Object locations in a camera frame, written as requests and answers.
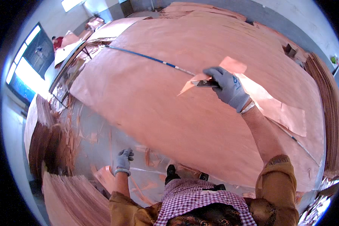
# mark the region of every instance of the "worker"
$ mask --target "worker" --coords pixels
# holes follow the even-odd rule
[[[61,47],[61,44],[63,43],[63,38],[63,36],[60,36],[58,38],[56,38],[55,36],[52,37],[54,52]]]
[[[115,188],[109,199],[111,225],[297,225],[294,168],[271,123],[235,75],[221,67],[203,72],[218,82],[221,88],[212,89],[240,113],[253,135],[264,165],[255,186],[256,198],[240,197],[205,180],[181,179],[174,165],[169,165],[161,202],[143,208],[129,195],[129,161],[134,153],[128,148],[117,157]],[[228,147],[227,151],[236,150]]]

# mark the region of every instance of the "gray work glove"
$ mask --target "gray work glove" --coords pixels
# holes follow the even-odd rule
[[[122,150],[118,153],[117,156],[117,168],[127,169],[129,170],[129,161],[133,161],[134,158],[133,150],[131,148],[127,148],[126,150]]]
[[[246,102],[249,100],[250,95],[245,93],[239,78],[220,66],[205,69],[203,70],[203,73],[211,76],[220,85],[221,89],[212,88],[212,90],[216,92],[218,98],[222,102],[235,108],[237,113],[240,113]]]

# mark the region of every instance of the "black shoe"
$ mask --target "black shoe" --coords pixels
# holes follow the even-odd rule
[[[176,168],[174,165],[169,165],[167,168],[167,176],[173,175],[176,173]]]
[[[201,172],[199,179],[204,180],[204,181],[208,181],[208,174]]]

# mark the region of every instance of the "red shirt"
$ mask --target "red shirt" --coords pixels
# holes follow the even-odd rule
[[[57,40],[57,42],[54,42],[53,43],[53,48],[54,48],[54,50],[56,50],[57,48],[60,48],[61,47],[61,44],[63,43],[63,36],[60,36],[60,37],[58,37],[56,40]]]

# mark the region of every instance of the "checkered shirt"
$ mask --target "checkered shirt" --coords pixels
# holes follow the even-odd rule
[[[204,180],[173,179],[164,188],[162,207],[154,226],[165,226],[169,219],[216,202],[233,206],[244,226],[256,225],[242,197],[228,191],[202,190],[213,187],[213,183]]]

